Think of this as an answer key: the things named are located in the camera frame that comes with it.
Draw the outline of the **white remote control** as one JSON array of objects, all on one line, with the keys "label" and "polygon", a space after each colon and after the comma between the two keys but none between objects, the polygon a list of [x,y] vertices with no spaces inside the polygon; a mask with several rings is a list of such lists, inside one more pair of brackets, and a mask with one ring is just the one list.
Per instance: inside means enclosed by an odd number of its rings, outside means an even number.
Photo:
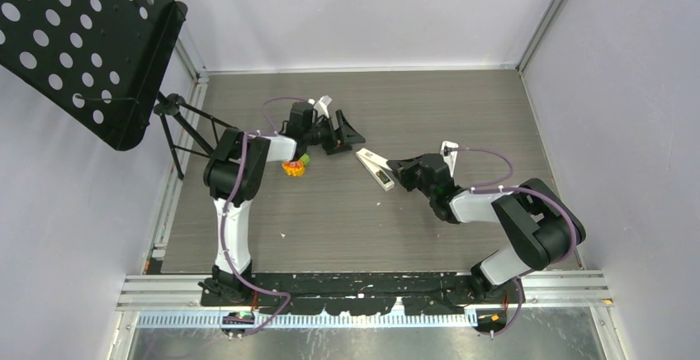
[{"label": "white remote control", "polygon": [[440,153],[443,161],[448,166],[450,176],[454,176],[456,159],[459,151],[459,144],[451,141],[443,141],[440,147]]},{"label": "white remote control", "polygon": [[388,192],[395,186],[394,180],[388,174],[390,168],[387,164],[387,159],[366,148],[358,150],[356,157],[385,192]]}]

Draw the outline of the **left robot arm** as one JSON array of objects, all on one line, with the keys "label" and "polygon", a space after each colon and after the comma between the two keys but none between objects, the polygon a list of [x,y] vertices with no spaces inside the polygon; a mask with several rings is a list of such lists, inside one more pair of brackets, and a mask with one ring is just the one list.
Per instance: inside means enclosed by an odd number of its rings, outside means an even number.
[{"label": "left robot arm", "polygon": [[203,173],[217,217],[217,253],[211,275],[200,287],[205,305],[216,301],[246,304],[258,288],[252,280],[248,247],[249,215],[268,163],[296,174],[310,146],[328,155],[352,150],[366,139],[342,111],[329,112],[329,97],[295,99],[288,118],[271,133],[225,129],[209,153]]}]

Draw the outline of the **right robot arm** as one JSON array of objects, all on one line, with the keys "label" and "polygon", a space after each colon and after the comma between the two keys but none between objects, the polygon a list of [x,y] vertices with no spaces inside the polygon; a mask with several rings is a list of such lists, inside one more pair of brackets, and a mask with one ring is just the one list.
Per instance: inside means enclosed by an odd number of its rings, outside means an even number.
[{"label": "right robot arm", "polygon": [[540,179],[516,187],[500,180],[462,187],[455,183],[452,156],[461,148],[390,159],[386,167],[407,191],[420,191],[439,220],[451,224],[499,224],[508,245],[471,268],[467,286],[476,301],[492,302],[504,285],[569,258],[585,239],[577,217]]}]

